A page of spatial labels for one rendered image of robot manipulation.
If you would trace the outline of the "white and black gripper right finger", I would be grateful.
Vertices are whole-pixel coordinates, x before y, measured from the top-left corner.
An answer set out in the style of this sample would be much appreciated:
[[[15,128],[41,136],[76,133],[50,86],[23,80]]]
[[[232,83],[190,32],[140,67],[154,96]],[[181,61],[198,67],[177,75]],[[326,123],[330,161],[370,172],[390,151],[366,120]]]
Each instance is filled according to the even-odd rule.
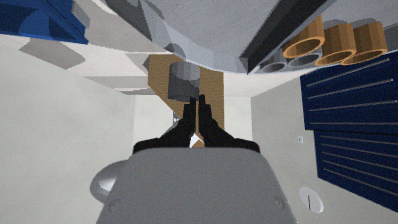
[[[205,103],[205,95],[199,96],[198,125],[205,147],[245,148],[260,153],[259,145],[256,142],[234,138],[218,126],[217,121],[212,119],[211,105]]]

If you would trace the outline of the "grey cylinder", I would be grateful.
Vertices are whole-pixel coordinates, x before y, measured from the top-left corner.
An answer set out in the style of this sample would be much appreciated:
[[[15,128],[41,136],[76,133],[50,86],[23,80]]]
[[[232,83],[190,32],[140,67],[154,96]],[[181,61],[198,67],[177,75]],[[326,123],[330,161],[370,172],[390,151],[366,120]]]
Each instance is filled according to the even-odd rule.
[[[315,54],[317,54],[317,55],[315,55]],[[308,56],[306,56],[306,55],[308,55]],[[292,68],[301,67],[301,66],[305,66],[305,65],[311,64],[311,63],[319,60],[323,56],[322,46],[320,46],[318,49],[316,49],[308,54],[305,54],[303,56],[287,58],[287,66],[292,67]]]
[[[282,54],[282,48],[270,57],[260,67],[261,73],[274,73],[287,67],[287,58]]]
[[[190,97],[199,100],[200,68],[186,61],[177,61],[170,65],[168,99],[190,102]]]

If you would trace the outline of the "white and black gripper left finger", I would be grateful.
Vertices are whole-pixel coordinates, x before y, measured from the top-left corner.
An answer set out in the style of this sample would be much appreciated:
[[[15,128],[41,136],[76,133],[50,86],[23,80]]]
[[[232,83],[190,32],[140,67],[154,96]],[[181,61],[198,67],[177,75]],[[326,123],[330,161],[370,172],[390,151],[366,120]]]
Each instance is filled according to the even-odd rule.
[[[190,104],[184,104],[183,118],[176,127],[160,138],[137,142],[132,154],[149,148],[190,147],[191,137],[196,133],[196,99],[190,97]]]

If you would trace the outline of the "bronze bushing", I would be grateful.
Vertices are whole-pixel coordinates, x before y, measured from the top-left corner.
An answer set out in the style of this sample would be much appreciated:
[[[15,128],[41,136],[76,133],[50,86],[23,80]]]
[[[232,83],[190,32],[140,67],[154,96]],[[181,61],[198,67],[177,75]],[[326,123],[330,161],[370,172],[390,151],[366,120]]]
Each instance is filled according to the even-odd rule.
[[[322,15],[320,15],[282,47],[283,56],[285,58],[303,56],[318,49],[324,41]]]
[[[364,62],[387,52],[387,46],[381,22],[369,23],[357,27],[353,29],[353,34],[356,45],[356,53],[347,59],[339,61],[341,65]]]
[[[321,45],[323,56],[314,62],[315,65],[336,63],[356,53],[353,28],[350,23],[330,27],[324,30],[324,34],[325,41]]]

